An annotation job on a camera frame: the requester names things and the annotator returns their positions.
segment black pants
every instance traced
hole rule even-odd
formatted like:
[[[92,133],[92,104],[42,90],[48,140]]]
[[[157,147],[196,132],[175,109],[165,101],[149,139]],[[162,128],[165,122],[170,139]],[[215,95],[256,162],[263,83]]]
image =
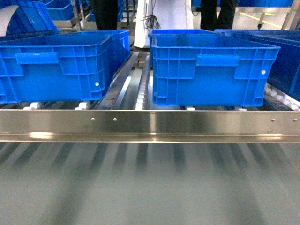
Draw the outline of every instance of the black pants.
[[[118,0],[91,0],[98,30],[116,30]]]
[[[221,12],[217,18],[217,1],[202,0],[201,29],[232,29],[236,0],[221,0]]]

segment white machine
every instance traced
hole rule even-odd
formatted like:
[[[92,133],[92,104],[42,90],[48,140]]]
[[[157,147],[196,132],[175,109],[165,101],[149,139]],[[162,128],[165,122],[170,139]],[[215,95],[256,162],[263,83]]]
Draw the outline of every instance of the white machine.
[[[190,0],[139,0],[136,14],[135,47],[149,47],[148,30],[145,28],[144,18],[151,15],[152,12],[157,17],[161,29],[193,29]]]

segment blue plastic crate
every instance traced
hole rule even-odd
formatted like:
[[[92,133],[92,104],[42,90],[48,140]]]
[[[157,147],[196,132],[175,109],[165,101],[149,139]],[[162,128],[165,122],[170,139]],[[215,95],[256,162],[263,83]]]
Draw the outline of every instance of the blue plastic crate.
[[[79,33],[70,33],[68,35],[99,35],[102,37],[111,36],[112,50],[109,52],[110,75],[113,76],[120,66],[130,56],[129,51],[129,31],[128,30],[108,30],[108,31],[83,31]]]
[[[0,103],[102,99],[111,46],[105,37],[49,35],[0,42]]]
[[[71,20],[74,18],[73,7],[69,0],[52,0],[46,6],[53,20]]]
[[[151,30],[149,33],[149,45],[150,45],[150,65],[153,67],[153,50],[152,50],[152,38],[155,35],[161,34],[218,34],[209,30]]]
[[[0,8],[11,5],[19,5],[19,8],[10,20],[7,35],[48,30],[58,32],[47,12],[45,4],[26,0],[0,1]]]
[[[157,105],[261,106],[280,47],[221,35],[153,37]]]
[[[281,47],[268,83],[300,100],[300,31],[293,35],[253,36],[253,39]]]
[[[274,36],[299,34],[299,31],[297,30],[215,30],[215,32],[228,37],[240,38],[249,41],[252,41],[253,35]]]

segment crate rim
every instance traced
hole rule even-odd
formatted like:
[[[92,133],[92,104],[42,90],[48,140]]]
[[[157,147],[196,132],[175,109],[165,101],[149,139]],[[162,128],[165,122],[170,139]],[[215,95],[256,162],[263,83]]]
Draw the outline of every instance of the crate rim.
[[[99,42],[101,45],[106,43],[112,36],[108,36],[106,37],[105,39],[103,39],[101,42]],[[36,48],[36,47],[39,47],[39,48],[49,48],[49,46],[51,47],[70,47],[70,46],[98,46],[99,44],[92,44],[92,45],[0,45],[0,48],[23,48],[23,47],[26,47],[26,48]]]
[[[269,45],[268,44],[265,44],[266,46],[265,47],[255,47],[255,49],[281,49],[280,46],[276,46],[276,45]],[[170,48],[179,48],[179,49],[251,49],[253,50],[253,47],[190,47],[190,46],[164,46],[164,47],[160,47],[160,46],[157,46],[157,45],[153,45],[152,46],[153,48],[167,48],[167,49],[170,49]]]
[[[272,37],[272,36],[267,36],[267,35],[253,35],[252,36],[252,38],[255,38],[255,37],[267,38],[268,40],[271,40],[271,41],[276,42],[276,43],[287,44],[287,45],[292,45],[292,46],[295,46],[295,47],[300,47],[299,46],[300,41],[295,41],[295,40],[286,39],[286,38]]]

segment floor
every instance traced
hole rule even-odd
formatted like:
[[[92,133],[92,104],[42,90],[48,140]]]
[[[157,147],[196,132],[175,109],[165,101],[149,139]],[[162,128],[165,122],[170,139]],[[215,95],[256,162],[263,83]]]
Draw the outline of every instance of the floor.
[[[194,13],[194,29],[200,28],[201,13]],[[257,29],[261,13],[236,13],[234,17],[234,29]],[[285,20],[286,14],[266,14],[262,29],[264,30],[280,30]]]
[[[1,143],[2,225],[299,225],[298,144]]]

